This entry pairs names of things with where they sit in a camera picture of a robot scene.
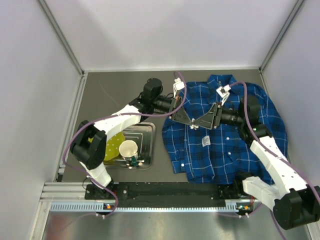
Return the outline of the blue plaid shirt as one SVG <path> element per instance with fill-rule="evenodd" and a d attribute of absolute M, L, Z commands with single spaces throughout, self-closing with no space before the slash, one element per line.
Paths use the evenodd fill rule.
<path fill-rule="evenodd" d="M 190 119 L 206 114 L 212 105 L 221 101 L 217 89 L 232 85 L 231 75 L 212 74 L 207 81 L 186 84 L 183 108 Z M 175 174 L 185 173 L 190 183 L 230 185 L 236 174 L 249 172 L 267 184 L 273 180 L 259 158 L 241 139 L 236 126 L 222 124 L 216 129 L 190 126 L 167 118 L 162 128 L 162 139 Z"/>

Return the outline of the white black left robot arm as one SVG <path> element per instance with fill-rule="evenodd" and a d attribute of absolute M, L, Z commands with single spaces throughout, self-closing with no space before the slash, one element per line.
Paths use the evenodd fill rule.
<path fill-rule="evenodd" d="M 91 122 L 83 121 L 71 140 L 69 150 L 91 182 L 100 189 L 105 189 L 112 182 L 104 165 L 110 138 L 149 117 L 173 116 L 183 107 L 185 99 L 179 94 L 186 90 L 186 81 L 180 76 L 174 79 L 173 98 L 165 97 L 162 95 L 162 82 L 150 78 L 138 97 L 118 112 Z"/>

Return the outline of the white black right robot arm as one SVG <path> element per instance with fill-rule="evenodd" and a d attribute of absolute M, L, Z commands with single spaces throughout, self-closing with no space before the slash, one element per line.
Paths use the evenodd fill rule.
<path fill-rule="evenodd" d="M 192 123 L 206 129 L 221 124 L 236 126 L 240 138 L 249 146 L 271 176 L 269 185 L 258 176 L 241 173 L 236 177 L 242 192 L 267 206 L 280 227 L 289 230 L 320 220 L 319 186 L 311 186 L 291 166 L 276 144 L 272 133 L 259 120 L 260 104 L 256 97 L 243 97 L 238 109 L 226 108 L 222 102 Z"/>

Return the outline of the silver metal tray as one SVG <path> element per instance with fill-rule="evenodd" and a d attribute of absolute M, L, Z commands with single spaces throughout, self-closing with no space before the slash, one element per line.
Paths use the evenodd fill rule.
<path fill-rule="evenodd" d="M 136 165 L 123 159 L 120 154 L 111 160 L 104 161 L 104 165 L 107 168 L 149 169 L 152 165 L 156 126 L 152 122 L 142 122 L 124 129 L 122 133 L 125 140 L 134 141 L 138 146 Z"/>

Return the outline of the white paper cup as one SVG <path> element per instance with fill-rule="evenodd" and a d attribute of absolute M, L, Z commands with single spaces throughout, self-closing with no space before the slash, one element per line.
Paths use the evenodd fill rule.
<path fill-rule="evenodd" d="M 138 145 L 133 140 L 125 140 L 119 146 L 119 154 L 124 160 L 136 163 L 138 159 Z"/>

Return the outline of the green dotted plate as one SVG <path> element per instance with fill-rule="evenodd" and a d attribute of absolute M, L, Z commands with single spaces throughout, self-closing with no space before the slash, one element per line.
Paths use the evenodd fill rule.
<path fill-rule="evenodd" d="M 120 154 L 119 147 L 124 141 L 125 136 L 122 132 L 119 132 L 111 137 L 106 142 L 105 157 L 103 161 L 107 162 L 117 157 Z"/>

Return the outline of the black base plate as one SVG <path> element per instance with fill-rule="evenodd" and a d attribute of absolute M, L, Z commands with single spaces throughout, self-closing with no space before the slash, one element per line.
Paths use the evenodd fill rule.
<path fill-rule="evenodd" d="M 136 199 L 138 196 L 207 196 L 214 200 L 244 199 L 233 184 L 190 182 L 116 182 L 107 186 L 119 200 Z"/>

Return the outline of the aluminium front frame rail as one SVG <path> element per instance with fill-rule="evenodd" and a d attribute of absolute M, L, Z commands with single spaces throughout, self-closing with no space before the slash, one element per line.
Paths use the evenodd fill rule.
<path fill-rule="evenodd" d="M 111 193 L 98 188 L 91 182 L 52 182 L 46 183 L 43 187 L 41 198 L 50 198 L 50 199 L 65 199 L 65 200 L 83 200 L 86 199 L 86 196 L 89 196 L 89 200 L 102 200 L 109 197 L 111 200 L 114 198 Z M 244 201 L 247 203 L 252 202 L 251 197 L 247 196 L 246 198 L 237 198 L 237 199 L 220 199 L 214 200 L 208 196 L 199 196 L 207 197 L 209 200 L 213 201 L 224 201 L 224 200 L 234 200 L 234 201 Z"/>

